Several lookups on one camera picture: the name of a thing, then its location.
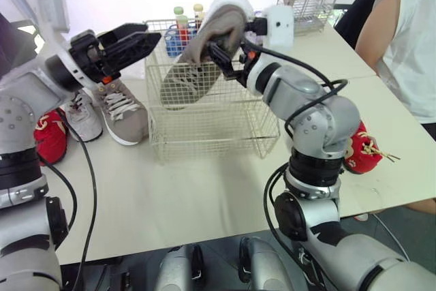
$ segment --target dish rack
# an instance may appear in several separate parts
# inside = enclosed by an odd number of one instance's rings
[[[195,69],[175,63],[174,54],[183,51],[186,43],[172,31],[176,30],[175,20],[150,20],[146,24],[149,31],[163,35],[146,60],[150,141],[158,159],[165,163],[229,153],[265,157],[280,136],[278,120],[268,106],[235,80],[226,81],[212,62],[203,63],[196,76],[194,94],[203,95],[199,99],[190,98],[184,88],[169,85],[166,77],[170,70],[189,77]],[[188,35],[195,33],[194,25]],[[242,69],[242,64],[235,61],[234,68]]]
[[[333,11],[336,0],[277,0],[294,8],[294,33],[322,31]]]

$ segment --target white table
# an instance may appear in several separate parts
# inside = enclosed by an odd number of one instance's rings
[[[342,52],[340,61],[336,51]],[[357,104],[380,148],[401,157],[395,164],[383,159],[368,174],[342,174],[341,216],[436,197],[436,143],[331,28],[298,38],[293,55],[331,79],[349,78],[341,94]],[[145,100],[143,80],[126,84]],[[98,190],[87,260],[267,229],[262,192],[270,174],[288,160],[287,143],[282,133],[265,159],[216,157],[162,166],[148,141],[124,147],[104,131],[87,145]],[[57,251],[61,264],[80,260],[92,211],[91,180],[82,149],[73,140],[68,147],[57,168],[74,186],[79,207],[76,223]],[[66,187],[50,171],[44,172],[50,195],[61,198],[69,219],[72,201]],[[277,193],[282,187],[276,187]]]

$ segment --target gray sneaker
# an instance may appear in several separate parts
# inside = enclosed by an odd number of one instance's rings
[[[214,63],[205,63],[210,60],[204,56],[203,51],[207,41],[221,40],[222,48],[233,58],[239,48],[246,22],[243,10],[225,4],[225,0],[211,17],[206,17],[197,35],[164,78],[160,90],[162,105],[167,109],[180,110],[183,105],[192,104],[204,97],[221,73]]]
[[[149,134],[147,110],[119,80],[93,91],[110,136],[125,146],[138,144]]]
[[[103,132],[102,125],[92,103],[91,97],[83,90],[79,90],[75,98],[65,105],[67,121],[83,142],[95,140]]]

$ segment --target floor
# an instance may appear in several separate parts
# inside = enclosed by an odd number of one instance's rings
[[[431,272],[436,273],[436,216],[418,213],[405,207],[388,209],[379,214],[383,222],[391,229],[403,245],[412,261],[421,264]],[[363,233],[400,252],[389,234],[374,218],[360,222],[354,218],[342,220],[342,226],[350,232]],[[262,231],[249,236],[258,236],[268,241],[279,253],[287,269],[294,289],[306,291],[308,287],[302,273],[285,254],[269,231]],[[207,280],[201,290],[248,290],[249,285],[238,279],[238,245],[241,236],[216,239],[200,243],[207,269]],[[118,262],[109,262],[101,287],[98,290],[153,290],[159,272],[159,264],[168,249],[149,251],[118,258]],[[103,264],[90,263],[84,270],[83,290],[95,290],[102,273]],[[131,288],[121,289],[120,274],[129,272]]]

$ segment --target sneaker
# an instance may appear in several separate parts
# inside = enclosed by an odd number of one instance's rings
[[[68,123],[84,142],[97,139],[103,132],[92,103],[91,97],[83,90],[79,90],[73,101],[65,105],[65,116]],[[74,140],[78,141],[74,133],[72,136]]]
[[[368,213],[360,214],[360,215],[354,216],[354,219],[355,219],[356,221],[368,221],[368,218],[369,218]]]
[[[221,70],[214,63],[204,63],[210,60],[204,56],[203,51],[209,40],[216,40],[230,58],[239,49],[247,15],[253,14],[248,0],[214,0],[211,8],[211,15],[206,15],[197,35],[189,42],[162,82],[160,98],[164,106],[197,102],[215,84]]]
[[[394,161],[392,158],[399,159],[394,155],[381,152],[374,137],[368,135],[367,129],[361,121],[357,132],[348,139],[343,165],[354,174],[363,174],[374,169],[383,157],[392,162]]]
[[[167,109],[180,110],[204,97],[217,81],[221,70],[214,63],[200,67],[178,63],[162,82],[160,98]]]
[[[47,162],[55,164],[65,156],[67,152],[67,127],[56,110],[48,112],[39,119],[33,137],[36,141],[38,155]]]
[[[147,110],[119,79],[93,90],[93,96],[115,141],[133,146],[148,136]]]

